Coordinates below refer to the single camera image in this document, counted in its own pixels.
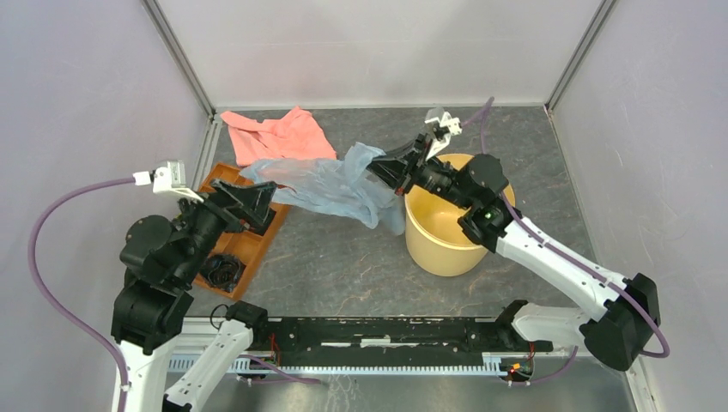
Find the orange compartment tray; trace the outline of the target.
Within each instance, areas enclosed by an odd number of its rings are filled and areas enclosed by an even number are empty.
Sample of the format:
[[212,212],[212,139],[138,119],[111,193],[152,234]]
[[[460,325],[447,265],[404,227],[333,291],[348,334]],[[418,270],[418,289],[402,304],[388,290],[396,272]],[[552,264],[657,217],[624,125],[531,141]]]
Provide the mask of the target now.
[[227,286],[213,286],[203,275],[197,275],[193,283],[200,288],[224,296],[230,300],[239,300],[255,277],[258,267],[282,227],[291,207],[279,203],[270,205],[270,224],[267,229],[245,231],[242,233],[224,233],[218,239],[211,255],[235,256],[240,262],[240,275],[235,282]]

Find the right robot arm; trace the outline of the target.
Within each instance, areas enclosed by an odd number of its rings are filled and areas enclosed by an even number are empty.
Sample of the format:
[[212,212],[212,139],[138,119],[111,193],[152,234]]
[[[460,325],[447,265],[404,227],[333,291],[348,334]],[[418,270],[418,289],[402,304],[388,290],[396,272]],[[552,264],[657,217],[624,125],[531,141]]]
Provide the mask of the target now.
[[455,167],[430,154],[436,143],[418,136],[374,157],[367,170],[398,195],[418,186],[462,209],[458,225],[470,242],[527,268],[576,305],[510,305],[502,315],[505,321],[495,328],[503,348],[517,350],[534,341],[564,343],[586,349],[617,371],[628,370],[639,356],[670,355],[653,279],[608,270],[547,235],[507,200],[509,181],[496,157],[476,154]]

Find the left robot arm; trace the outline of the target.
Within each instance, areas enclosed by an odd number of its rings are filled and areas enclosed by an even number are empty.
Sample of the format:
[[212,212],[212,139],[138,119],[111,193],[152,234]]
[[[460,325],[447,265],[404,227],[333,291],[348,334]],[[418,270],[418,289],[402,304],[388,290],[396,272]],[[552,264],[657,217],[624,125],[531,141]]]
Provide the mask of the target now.
[[166,392],[167,365],[182,331],[193,298],[190,291],[203,264],[224,233],[263,225],[277,190],[274,182],[234,185],[216,179],[211,192],[197,193],[156,177],[156,195],[178,198],[180,213],[170,220],[149,215],[126,234],[119,259],[124,264],[124,287],[113,304],[111,334],[124,365],[118,373],[118,410],[191,411],[212,391],[233,359],[226,340],[217,360],[204,354],[179,395]]

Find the blue plastic trash bag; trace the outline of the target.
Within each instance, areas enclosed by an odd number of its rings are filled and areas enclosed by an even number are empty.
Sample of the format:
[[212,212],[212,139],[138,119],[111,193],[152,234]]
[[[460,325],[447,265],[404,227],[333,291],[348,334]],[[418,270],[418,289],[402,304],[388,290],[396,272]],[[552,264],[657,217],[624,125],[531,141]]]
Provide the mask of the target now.
[[240,175],[255,184],[278,184],[275,203],[350,218],[370,229],[384,225],[398,236],[405,231],[403,200],[367,170],[384,153],[358,142],[341,160],[260,159]]

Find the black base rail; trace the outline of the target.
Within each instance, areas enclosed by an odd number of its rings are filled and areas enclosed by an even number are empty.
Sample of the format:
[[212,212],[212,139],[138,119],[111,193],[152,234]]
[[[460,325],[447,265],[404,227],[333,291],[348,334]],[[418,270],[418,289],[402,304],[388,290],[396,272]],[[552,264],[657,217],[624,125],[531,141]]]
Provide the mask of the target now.
[[268,318],[229,373],[291,375],[504,377],[534,354],[564,354],[552,342],[527,342],[494,318]]

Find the black bag roll lower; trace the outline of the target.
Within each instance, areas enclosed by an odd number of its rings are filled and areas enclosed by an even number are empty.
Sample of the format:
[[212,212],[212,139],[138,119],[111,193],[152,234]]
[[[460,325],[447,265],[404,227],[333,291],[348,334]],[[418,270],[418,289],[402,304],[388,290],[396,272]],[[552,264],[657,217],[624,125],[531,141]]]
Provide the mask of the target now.
[[215,289],[232,293],[237,287],[246,266],[234,255],[210,255],[200,269],[205,283]]

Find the yellow trash bin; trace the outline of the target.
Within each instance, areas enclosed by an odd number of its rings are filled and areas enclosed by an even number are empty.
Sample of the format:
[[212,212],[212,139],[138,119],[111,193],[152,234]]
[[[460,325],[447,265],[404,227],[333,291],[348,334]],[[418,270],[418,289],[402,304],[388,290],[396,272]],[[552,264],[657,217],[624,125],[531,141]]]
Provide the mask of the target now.
[[460,276],[477,266],[513,221],[506,201],[513,188],[491,154],[436,156],[455,168],[443,197],[419,186],[404,196],[405,240],[412,259],[437,276]]

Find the pink cloth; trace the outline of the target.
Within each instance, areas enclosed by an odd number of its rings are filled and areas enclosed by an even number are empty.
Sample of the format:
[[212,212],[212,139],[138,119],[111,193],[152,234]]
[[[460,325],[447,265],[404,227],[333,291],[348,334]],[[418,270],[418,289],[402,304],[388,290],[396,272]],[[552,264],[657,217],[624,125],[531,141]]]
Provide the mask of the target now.
[[246,167],[259,160],[315,160],[337,158],[337,152],[311,112],[296,106],[278,119],[257,121],[226,111],[221,120],[227,125],[235,163]]

